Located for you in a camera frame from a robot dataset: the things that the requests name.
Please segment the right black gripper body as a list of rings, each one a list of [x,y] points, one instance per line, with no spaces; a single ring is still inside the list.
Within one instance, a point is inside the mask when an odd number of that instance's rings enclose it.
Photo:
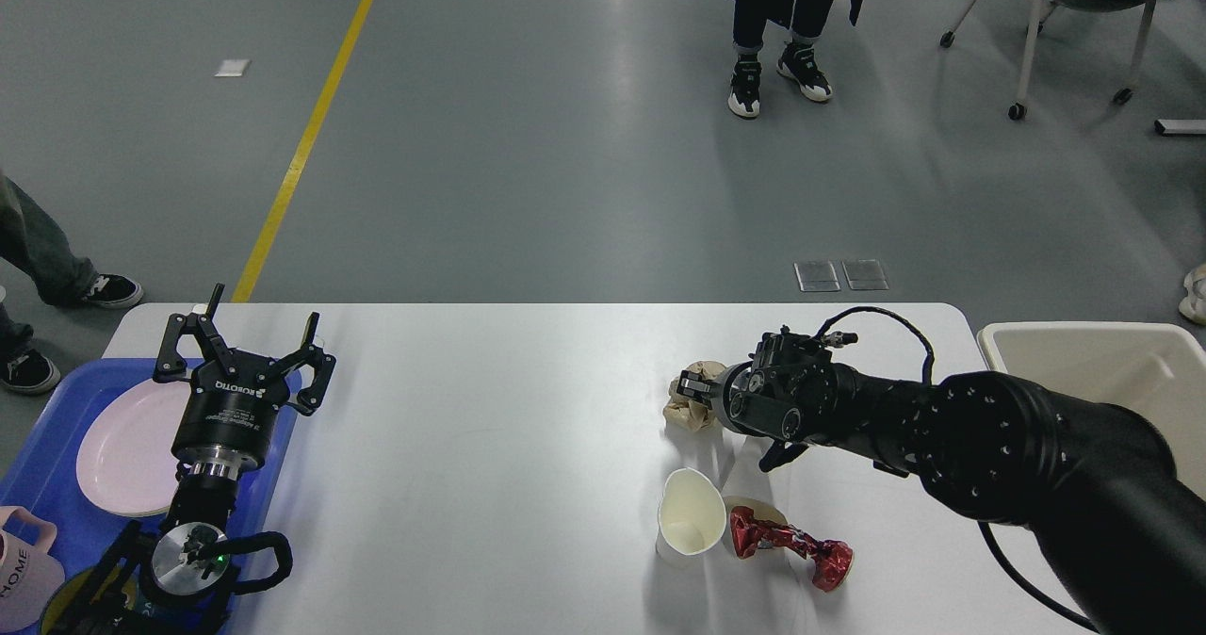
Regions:
[[[745,390],[750,376],[750,364],[728,366],[724,374],[719,374],[712,380],[712,395],[708,400],[712,414],[725,429],[744,436],[754,436],[749,428],[734,421],[734,396],[737,392]]]

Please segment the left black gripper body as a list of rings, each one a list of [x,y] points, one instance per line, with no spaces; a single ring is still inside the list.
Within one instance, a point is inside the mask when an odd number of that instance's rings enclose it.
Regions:
[[[289,398],[287,372],[259,353],[236,349],[233,357],[205,359],[192,374],[171,445],[189,475],[238,480],[267,461],[277,412]]]

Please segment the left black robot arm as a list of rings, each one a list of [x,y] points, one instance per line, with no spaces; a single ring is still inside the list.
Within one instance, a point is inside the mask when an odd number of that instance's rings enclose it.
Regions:
[[[74,592],[43,611],[48,634],[216,634],[234,596],[270,590],[293,569],[283,533],[236,535],[240,480],[269,459],[285,407],[314,414],[336,365],[316,340],[320,313],[287,355],[232,348],[217,330],[223,284],[199,313],[168,318],[152,378],[185,383],[188,399],[172,437],[177,486],[156,531],[125,523]]]

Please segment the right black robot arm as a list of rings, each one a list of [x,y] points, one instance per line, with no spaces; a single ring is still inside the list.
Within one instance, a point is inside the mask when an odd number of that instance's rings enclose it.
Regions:
[[[883,380],[839,361],[856,334],[766,333],[749,360],[677,392],[725,429],[771,439],[762,471],[810,446],[866,455],[977,522],[1021,590],[1101,634],[1201,634],[1205,506],[1173,449],[1132,408],[1048,390],[995,370]]]

